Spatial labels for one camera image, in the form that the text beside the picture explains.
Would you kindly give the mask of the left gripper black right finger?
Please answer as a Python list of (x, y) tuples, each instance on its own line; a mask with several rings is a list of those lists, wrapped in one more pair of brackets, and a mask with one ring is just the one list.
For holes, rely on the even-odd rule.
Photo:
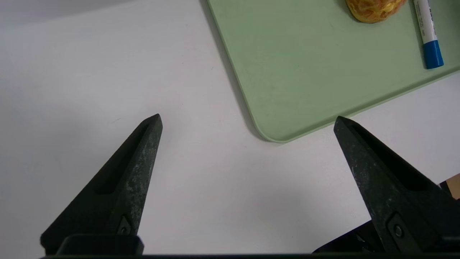
[(334, 133), (386, 252), (459, 254), (459, 201), (357, 122)]

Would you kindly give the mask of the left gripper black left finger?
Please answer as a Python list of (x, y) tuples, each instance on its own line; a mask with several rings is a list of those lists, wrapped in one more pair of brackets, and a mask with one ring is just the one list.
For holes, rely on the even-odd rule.
[(40, 237), (46, 252), (142, 252), (137, 235), (163, 124), (143, 120)]

